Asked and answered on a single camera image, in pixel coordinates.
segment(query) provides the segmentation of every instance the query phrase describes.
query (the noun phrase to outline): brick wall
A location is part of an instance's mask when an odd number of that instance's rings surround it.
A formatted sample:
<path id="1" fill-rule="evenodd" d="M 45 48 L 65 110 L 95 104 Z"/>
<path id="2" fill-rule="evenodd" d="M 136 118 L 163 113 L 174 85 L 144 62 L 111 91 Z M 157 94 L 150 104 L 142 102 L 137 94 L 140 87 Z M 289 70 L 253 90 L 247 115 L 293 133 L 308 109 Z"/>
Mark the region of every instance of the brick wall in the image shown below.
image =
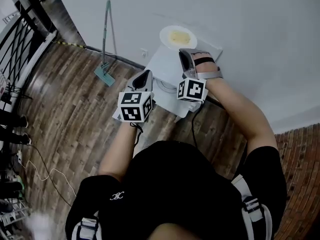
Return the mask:
<path id="1" fill-rule="evenodd" d="M 286 209 L 275 235 L 276 240 L 303 239 L 318 215 L 319 136 L 320 124 L 276 135 L 288 191 Z"/>

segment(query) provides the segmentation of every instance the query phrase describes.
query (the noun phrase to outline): black cable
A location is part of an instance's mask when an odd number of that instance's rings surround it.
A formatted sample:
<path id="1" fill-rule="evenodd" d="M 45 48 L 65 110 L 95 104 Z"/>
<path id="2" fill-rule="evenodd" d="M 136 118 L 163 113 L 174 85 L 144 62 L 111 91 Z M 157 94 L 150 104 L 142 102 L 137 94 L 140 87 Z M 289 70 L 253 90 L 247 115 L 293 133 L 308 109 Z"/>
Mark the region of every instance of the black cable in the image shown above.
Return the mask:
<path id="1" fill-rule="evenodd" d="M 59 190 L 57 189 L 56 185 L 54 184 L 54 182 L 53 182 L 53 180 L 52 180 L 52 178 L 51 178 L 51 176 L 50 176 L 50 172 L 49 172 L 49 170 L 48 170 L 48 168 L 47 168 L 47 166 L 46 166 L 46 163 L 45 163 L 42 155 L 40 154 L 39 150 L 38 150 L 35 146 L 32 146 L 32 145 L 27 145 L 27 146 L 33 147 L 34 149 L 36 149 L 36 151 L 38 151 L 39 156 L 41 157 L 41 160 L 42 160 L 42 162 L 43 162 L 43 164 L 44 164 L 45 170 L 46 170 L 46 172 L 47 172 L 48 175 L 49 175 L 49 179 L 50 179 L 50 181 L 52 182 L 52 185 L 54 186 L 55 190 L 58 192 L 59 196 L 63 199 L 63 201 L 65 201 L 66 204 L 71 207 L 71 204 L 68 203 L 68 202 L 66 201 L 66 199 L 64 199 L 64 197 L 60 194 Z"/>
<path id="2" fill-rule="evenodd" d="M 140 132 L 138 133 L 138 136 L 136 137 L 136 143 L 135 143 L 134 146 L 133 146 L 133 148 L 135 148 L 136 145 L 137 145 L 138 142 L 139 142 L 139 137 L 140 137 L 140 135 L 141 135 L 144 131 L 142 130 L 141 126 L 138 125 L 138 124 L 136 124 L 136 123 L 131 122 L 131 123 L 130 123 L 130 126 L 131 126 L 131 127 L 136 127 L 137 129 L 140 130 Z"/>
<path id="3" fill-rule="evenodd" d="M 200 105 L 200 108 L 199 108 L 198 111 L 195 113 L 195 115 L 194 115 L 194 117 L 192 118 L 192 121 L 191 121 L 191 130 L 192 130 L 192 136 L 193 136 L 194 146 L 195 146 L 197 149 L 198 149 L 198 144 L 197 144 L 196 136 L 195 136 L 194 120 L 195 120 L 196 116 L 201 112 L 204 104 L 205 104 L 205 102 L 204 102 L 204 100 L 203 100 L 202 103 L 201 103 L 201 105 Z"/>

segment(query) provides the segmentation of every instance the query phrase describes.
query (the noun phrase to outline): power cord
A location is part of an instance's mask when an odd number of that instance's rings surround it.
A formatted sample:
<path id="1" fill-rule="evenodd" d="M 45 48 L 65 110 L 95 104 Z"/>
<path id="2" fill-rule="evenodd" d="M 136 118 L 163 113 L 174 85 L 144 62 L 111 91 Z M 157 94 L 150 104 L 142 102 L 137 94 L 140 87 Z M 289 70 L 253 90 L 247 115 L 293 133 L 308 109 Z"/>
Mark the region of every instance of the power cord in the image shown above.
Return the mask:
<path id="1" fill-rule="evenodd" d="M 202 108 L 204 107 L 204 104 L 205 104 L 205 101 L 204 100 L 201 101 L 200 108 L 195 113 L 195 115 L 194 115 L 194 117 L 192 118 L 192 121 L 191 121 L 191 130 L 192 130 L 193 142 L 194 142 L 194 146 L 196 147 L 196 149 L 198 149 L 198 144 L 197 144 L 196 136 L 195 136 L 194 120 L 196 119 L 196 116 L 201 112 Z"/>
<path id="2" fill-rule="evenodd" d="M 68 183 L 68 185 L 70 186 L 70 188 L 72 189 L 72 191 L 73 191 L 73 193 L 74 193 L 74 196 L 76 197 L 76 196 L 77 196 L 77 195 L 76 195 L 76 192 L 75 192 L 74 188 L 70 185 L 70 183 L 69 183 L 66 175 L 63 174 L 61 171 L 55 169 L 55 168 L 51 169 L 51 171 L 49 172 L 49 170 L 48 170 L 48 168 L 47 168 L 47 166 L 46 166 L 46 163 L 45 163 L 42 155 L 40 154 L 39 150 L 38 150 L 35 146 L 33 146 L 33 145 L 27 145 L 27 146 L 33 147 L 34 149 L 36 149 L 36 151 L 38 152 L 39 156 L 41 157 L 41 160 L 42 160 L 42 162 L 43 162 L 43 164 L 44 164 L 45 170 L 46 170 L 46 172 L 48 173 L 48 176 L 47 176 L 46 178 L 44 178 L 44 179 L 41 179 L 37 167 L 36 167 L 30 160 L 26 163 L 25 167 L 22 165 L 23 168 L 27 169 L 28 164 L 29 164 L 29 163 L 32 164 L 32 165 L 34 166 L 35 170 L 36 170 L 36 173 L 37 173 L 39 179 L 40 179 L 42 182 L 45 181 L 45 180 L 47 180 L 47 179 L 50 179 L 50 181 L 52 182 L 53 187 L 54 187 L 55 190 L 58 192 L 59 196 L 65 201 L 65 203 L 66 203 L 67 205 L 69 205 L 69 206 L 71 207 L 71 204 L 68 203 L 68 202 L 66 201 L 66 199 L 61 195 L 61 193 L 60 193 L 59 190 L 57 189 L 56 185 L 54 184 L 54 182 L 53 182 L 53 180 L 52 180 L 52 178 L 51 178 L 51 176 L 50 176 L 51 173 L 52 173 L 52 171 L 57 171 L 58 173 L 61 173 L 61 174 L 64 176 L 64 178 L 65 178 L 66 182 Z"/>
<path id="3" fill-rule="evenodd" d="M 140 137 L 140 135 L 141 135 L 144 131 L 142 130 L 141 126 L 138 125 L 138 124 L 136 124 L 136 123 L 131 122 L 131 123 L 130 123 L 130 126 L 131 126 L 131 127 L 136 127 L 137 129 L 140 130 L 140 132 L 138 133 L 138 136 L 137 136 L 137 138 L 136 138 L 136 143 L 135 143 L 134 146 L 133 146 L 133 148 L 135 148 L 136 145 L 137 145 L 138 142 L 139 142 L 139 137 Z"/>

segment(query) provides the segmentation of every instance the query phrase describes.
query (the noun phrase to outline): white plate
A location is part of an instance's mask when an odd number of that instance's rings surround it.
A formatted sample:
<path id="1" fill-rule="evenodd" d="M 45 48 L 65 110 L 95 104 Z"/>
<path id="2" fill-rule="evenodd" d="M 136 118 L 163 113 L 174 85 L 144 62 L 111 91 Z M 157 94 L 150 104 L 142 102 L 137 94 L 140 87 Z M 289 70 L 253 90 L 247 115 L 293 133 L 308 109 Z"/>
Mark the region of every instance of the white plate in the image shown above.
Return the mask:
<path id="1" fill-rule="evenodd" d="M 172 31 L 181 31 L 181 32 L 186 32 L 190 36 L 190 41 L 188 44 L 179 44 L 172 42 L 170 40 L 170 35 Z M 182 26 L 166 26 L 160 31 L 160 40 L 161 42 L 168 48 L 179 51 L 180 48 L 191 48 L 194 49 L 197 47 L 198 41 L 196 36 L 187 28 L 182 27 Z"/>

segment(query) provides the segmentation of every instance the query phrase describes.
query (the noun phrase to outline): mop head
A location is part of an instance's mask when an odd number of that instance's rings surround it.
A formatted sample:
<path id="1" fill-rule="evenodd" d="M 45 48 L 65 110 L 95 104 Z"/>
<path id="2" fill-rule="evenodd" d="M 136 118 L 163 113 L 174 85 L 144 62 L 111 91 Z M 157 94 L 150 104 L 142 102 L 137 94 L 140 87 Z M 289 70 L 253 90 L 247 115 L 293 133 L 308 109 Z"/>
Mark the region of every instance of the mop head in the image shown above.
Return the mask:
<path id="1" fill-rule="evenodd" d="M 109 65 L 109 63 L 106 63 L 105 65 L 98 66 L 94 73 L 97 77 L 99 77 L 106 85 L 112 86 L 114 82 L 116 81 L 110 74 L 105 73 L 104 69 Z"/>

